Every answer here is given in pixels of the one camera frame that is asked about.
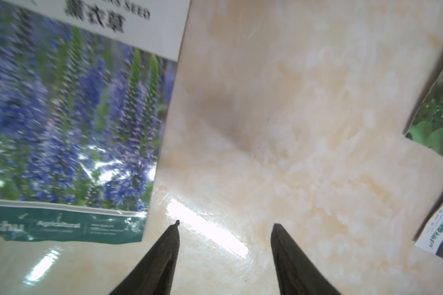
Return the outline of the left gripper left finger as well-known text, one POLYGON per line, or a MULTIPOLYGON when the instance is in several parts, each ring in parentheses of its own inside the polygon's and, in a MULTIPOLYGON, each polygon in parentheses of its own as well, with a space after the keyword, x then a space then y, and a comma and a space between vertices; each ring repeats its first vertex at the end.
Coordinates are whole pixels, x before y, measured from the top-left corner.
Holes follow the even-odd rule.
POLYGON ((170 225, 110 295, 169 295, 180 249, 180 221, 170 225))

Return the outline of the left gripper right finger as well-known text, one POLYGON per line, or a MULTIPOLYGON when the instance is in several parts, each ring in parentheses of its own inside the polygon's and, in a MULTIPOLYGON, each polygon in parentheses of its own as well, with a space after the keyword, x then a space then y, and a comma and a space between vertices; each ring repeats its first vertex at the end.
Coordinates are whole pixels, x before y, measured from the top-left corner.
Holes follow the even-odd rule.
POLYGON ((337 295, 339 293, 281 224, 273 225, 271 249, 282 295, 337 295))

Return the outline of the lavender seed packet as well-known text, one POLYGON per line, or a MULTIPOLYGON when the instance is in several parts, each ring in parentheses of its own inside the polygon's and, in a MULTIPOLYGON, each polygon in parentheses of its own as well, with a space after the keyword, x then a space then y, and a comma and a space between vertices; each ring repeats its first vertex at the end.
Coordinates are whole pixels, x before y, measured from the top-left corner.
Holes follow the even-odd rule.
POLYGON ((0 1, 0 237, 140 242, 189 1, 0 1))

